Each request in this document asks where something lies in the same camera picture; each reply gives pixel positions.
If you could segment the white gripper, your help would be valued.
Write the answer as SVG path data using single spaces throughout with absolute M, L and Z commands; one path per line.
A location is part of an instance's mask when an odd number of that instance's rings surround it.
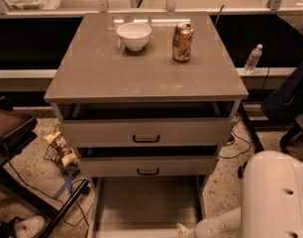
M 185 225 L 181 223 L 177 223 L 176 228 L 178 238 L 197 238 L 195 234 L 195 229 L 189 230 Z

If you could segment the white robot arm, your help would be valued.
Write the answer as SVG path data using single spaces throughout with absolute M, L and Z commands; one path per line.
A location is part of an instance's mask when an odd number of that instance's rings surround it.
M 303 238 L 303 162 L 281 152 L 262 151 L 248 161 L 241 205 L 201 220 L 178 238 Z

